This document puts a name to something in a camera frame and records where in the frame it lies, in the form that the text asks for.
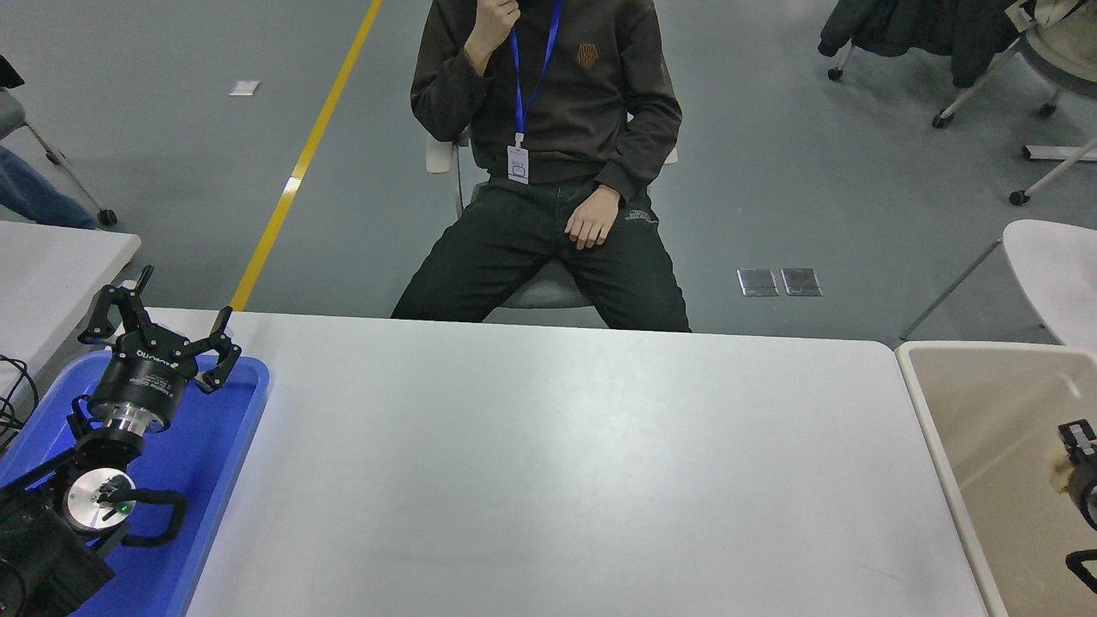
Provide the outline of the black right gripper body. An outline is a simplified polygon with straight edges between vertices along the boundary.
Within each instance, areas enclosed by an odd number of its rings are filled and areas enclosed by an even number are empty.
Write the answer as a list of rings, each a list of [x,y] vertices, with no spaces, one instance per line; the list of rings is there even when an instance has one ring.
[[[1096,471],[1093,465],[1075,465],[1067,476],[1067,493],[1082,518],[1096,530]]]

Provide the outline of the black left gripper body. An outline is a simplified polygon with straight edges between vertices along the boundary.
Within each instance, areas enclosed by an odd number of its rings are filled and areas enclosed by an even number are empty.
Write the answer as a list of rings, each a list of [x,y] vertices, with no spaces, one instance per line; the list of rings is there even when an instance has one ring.
[[[115,411],[144,410],[154,427],[169,427],[176,418],[189,380],[197,372],[186,337],[156,330],[145,341],[140,332],[123,333],[112,346],[105,373],[87,402],[87,410],[105,424]]]

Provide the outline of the person's left hand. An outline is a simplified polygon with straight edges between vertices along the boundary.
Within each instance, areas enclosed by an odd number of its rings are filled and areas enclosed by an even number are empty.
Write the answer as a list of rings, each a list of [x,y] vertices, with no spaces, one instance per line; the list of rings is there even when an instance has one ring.
[[[584,200],[568,218],[565,234],[576,250],[595,249],[608,242],[608,234],[618,218],[620,193],[599,184],[591,195]]]

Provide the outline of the person's right hand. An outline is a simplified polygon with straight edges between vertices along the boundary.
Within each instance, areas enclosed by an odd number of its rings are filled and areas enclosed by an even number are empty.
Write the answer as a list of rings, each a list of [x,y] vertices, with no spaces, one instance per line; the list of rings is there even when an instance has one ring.
[[[519,16],[518,1],[477,1],[474,24],[462,51],[478,77],[485,77],[494,52],[509,38]]]

